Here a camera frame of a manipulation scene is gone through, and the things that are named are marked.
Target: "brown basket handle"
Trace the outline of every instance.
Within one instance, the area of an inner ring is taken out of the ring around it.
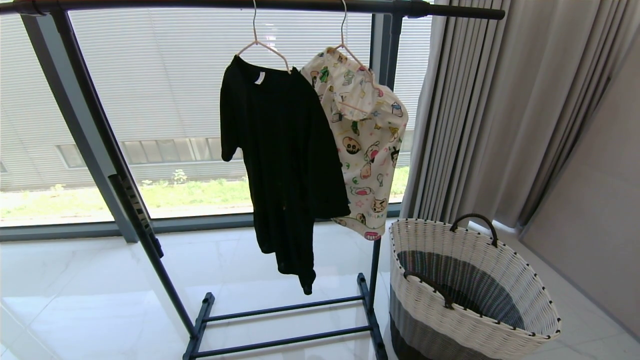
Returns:
[[[455,231],[458,228],[458,222],[466,218],[479,218],[484,220],[484,222],[486,222],[486,224],[489,225],[489,230],[491,230],[491,235],[493,236],[493,241],[491,242],[491,245],[493,245],[496,248],[498,247],[498,233],[495,232],[495,228],[493,227],[493,224],[491,224],[491,221],[487,219],[484,215],[480,215],[476,213],[462,215],[461,217],[457,218],[456,221],[453,222],[453,225],[449,230]]]
[[[444,298],[444,307],[446,307],[447,309],[452,309],[453,310],[453,304],[454,304],[453,303],[453,298],[451,296],[449,296],[449,294],[446,293],[442,289],[442,287],[440,287],[440,285],[438,285],[435,281],[433,281],[431,279],[428,279],[427,277],[425,277],[424,275],[420,274],[419,272],[405,270],[404,271],[404,278],[406,279],[406,277],[408,277],[408,276],[415,276],[418,279],[420,279],[420,282],[425,282],[427,285],[429,285],[430,287],[434,288]]]

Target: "curtain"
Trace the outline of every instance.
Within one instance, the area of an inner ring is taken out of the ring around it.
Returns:
[[[638,2],[449,3],[507,15],[434,18],[401,217],[523,226],[619,64]]]

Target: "marble floor tile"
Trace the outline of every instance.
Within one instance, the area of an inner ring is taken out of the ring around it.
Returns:
[[[278,273],[275,256],[260,252],[253,229],[159,236],[163,263],[187,312],[195,318],[207,292],[212,315],[358,295],[356,277],[370,281],[372,242],[335,224],[315,228],[313,294],[296,277]],[[509,233],[501,240],[531,262],[563,317],[560,341],[527,360],[638,360],[638,343]],[[180,359],[188,336],[140,244],[121,238],[0,245],[5,360]],[[375,312],[391,360],[388,291],[390,244],[383,238]],[[360,304],[262,315],[210,325],[201,350],[356,327],[367,323]],[[213,359],[375,359],[368,334],[255,350]]]

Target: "rack base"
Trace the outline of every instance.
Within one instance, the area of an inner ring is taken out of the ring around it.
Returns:
[[[369,294],[369,288],[367,287],[367,279],[365,278],[363,273],[358,274],[357,282],[358,282],[358,288],[360,289],[360,296],[344,297],[339,299],[331,299],[331,300],[324,300],[324,301],[317,301],[317,302],[307,302],[305,304],[274,307],[271,309],[247,311],[244,313],[236,313],[236,314],[221,315],[221,316],[209,316],[209,314],[211,313],[211,308],[213,307],[213,302],[215,301],[216,298],[213,296],[212,293],[207,293],[202,301],[202,307],[200,308],[200,313],[198,314],[198,317],[196,318],[196,322],[195,322],[195,329],[197,332],[197,336],[194,336],[189,340],[189,343],[187,345],[187,350],[182,356],[182,360],[193,360],[193,359],[200,359],[203,357],[232,354],[234,352],[257,350],[260,348],[268,348],[268,347],[277,347],[282,345],[301,343],[305,341],[332,338],[334,336],[356,334],[358,332],[366,332],[366,331],[369,331],[371,333],[371,340],[373,341],[373,348],[376,352],[376,359],[388,360],[387,350],[385,349],[385,344],[382,340],[382,333],[380,332],[380,326],[378,325],[378,319],[376,318],[376,313],[372,310],[372,306],[369,305],[372,297],[371,297],[371,294]],[[352,327],[352,328],[343,329],[343,330],[330,331],[330,332],[321,332],[319,334],[298,336],[297,338],[267,341],[264,343],[256,343],[256,344],[242,345],[238,347],[222,348],[218,350],[199,351],[200,343],[202,342],[202,337],[204,336],[204,332],[207,328],[207,323],[209,322],[244,318],[247,316],[256,316],[256,315],[263,315],[263,314],[270,314],[270,313],[279,313],[282,311],[306,309],[306,308],[317,307],[317,306],[340,304],[343,302],[351,302],[351,301],[362,301],[362,305],[364,306],[365,313],[367,314],[367,322],[369,323],[368,325]]]

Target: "woven basket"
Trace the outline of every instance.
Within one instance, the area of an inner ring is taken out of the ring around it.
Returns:
[[[483,219],[493,237],[458,229]],[[560,317],[531,266],[478,214],[453,225],[402,219],[389,312],[400,360],[520,359],[560,335]]]

